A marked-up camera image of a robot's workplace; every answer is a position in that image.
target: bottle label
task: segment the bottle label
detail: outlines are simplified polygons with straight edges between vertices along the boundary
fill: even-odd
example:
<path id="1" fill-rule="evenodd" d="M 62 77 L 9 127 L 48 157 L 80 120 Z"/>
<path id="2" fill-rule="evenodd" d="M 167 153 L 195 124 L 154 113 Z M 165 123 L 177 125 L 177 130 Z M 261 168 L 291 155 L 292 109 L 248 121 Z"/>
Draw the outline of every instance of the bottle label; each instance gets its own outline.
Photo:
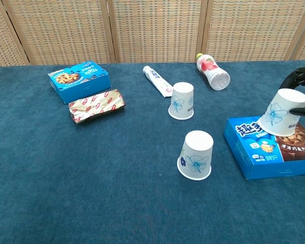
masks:
<path id="1" fill-rule="evenodd" d="M 224 72 L 224 70 L 219 68 L 215 60 L 207 54 L 198 58 L 197 66 L 198 69 L 207 76 L 209 81 L 212 81 L 215 76 Z"/>

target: cookie image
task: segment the cookie image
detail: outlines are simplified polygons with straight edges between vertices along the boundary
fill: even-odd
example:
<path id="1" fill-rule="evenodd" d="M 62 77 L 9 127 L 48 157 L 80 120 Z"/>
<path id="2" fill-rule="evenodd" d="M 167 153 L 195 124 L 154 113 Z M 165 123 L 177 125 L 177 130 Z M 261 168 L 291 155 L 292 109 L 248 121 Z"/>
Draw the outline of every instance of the cookie image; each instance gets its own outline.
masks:
<path id="1" fill-rule="evenodd" d="M 305 132 L 297 127 L 294 135 L 288 137 L 281 136 L 279 139 L 289 146 L 303 145 L 305 141 Z"/>
<path id="2" fill-rule="evenodd" d="M 57 83 L 60 84 L 69 84 L 72 82 L 75 82 L 76 80 L 79 79 L 79 74 L 68 74 L 68 73 L 63 73 L 60 74 L 55 80 Z"/>
<path id="3" fill-rule="evenodd" d="M 275 145 L 269 145 L 269 143 L 267 141 L 262 141 L 261 145 L 260 145 L 261 149 L 268 153 L 268 154 L 272 154 L 273 149 L 276 147 Z"/>

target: wrapped snack bar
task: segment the wrapped snack bar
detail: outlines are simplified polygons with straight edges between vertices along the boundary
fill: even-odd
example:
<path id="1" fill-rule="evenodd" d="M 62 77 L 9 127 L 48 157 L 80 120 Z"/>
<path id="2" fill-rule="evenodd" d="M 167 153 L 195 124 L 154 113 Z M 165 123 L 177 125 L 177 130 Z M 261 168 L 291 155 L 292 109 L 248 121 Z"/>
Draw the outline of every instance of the wrapped snack bar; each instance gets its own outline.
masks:
<path id="1" fill-rule="evenodd" d="M 93 117 L 123 108 L 123 96 L 118 90 L 109 90 L 69 103 L 71 117 L 77 124 Z"/>

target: cartoon character print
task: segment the cartoon character print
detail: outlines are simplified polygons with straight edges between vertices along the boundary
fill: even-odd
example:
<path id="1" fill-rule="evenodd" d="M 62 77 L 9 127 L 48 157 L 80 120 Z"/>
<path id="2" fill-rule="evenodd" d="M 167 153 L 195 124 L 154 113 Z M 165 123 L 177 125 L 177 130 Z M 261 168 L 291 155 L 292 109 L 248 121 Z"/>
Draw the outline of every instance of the cartoon character print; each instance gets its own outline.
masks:
<path id="1" fill-rule="evenodd" d="M 261 145 L 260 145 L 261 149 L 268 153 L 268 154 L 272 154 L 273 149 L 276 147 L 275 145 L 269 145 L 269 143 L 267 141 L 262 141 Z"/>

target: plastic bottle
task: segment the plastic bottle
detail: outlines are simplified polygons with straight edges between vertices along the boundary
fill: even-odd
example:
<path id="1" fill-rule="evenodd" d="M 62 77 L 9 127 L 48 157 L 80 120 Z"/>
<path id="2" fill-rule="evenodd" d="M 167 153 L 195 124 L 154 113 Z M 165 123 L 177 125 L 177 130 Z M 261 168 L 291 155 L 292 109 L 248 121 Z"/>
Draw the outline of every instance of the plastic bottle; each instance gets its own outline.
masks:
<path id="1" fill-rule="evenodd" d="M 198 69 L 207 77 L 213 89 L 222 90 L 229 85 L 229 74 L 219 68 L 213 57 L 208 54 L 198 53 L 196 59 Z"/>

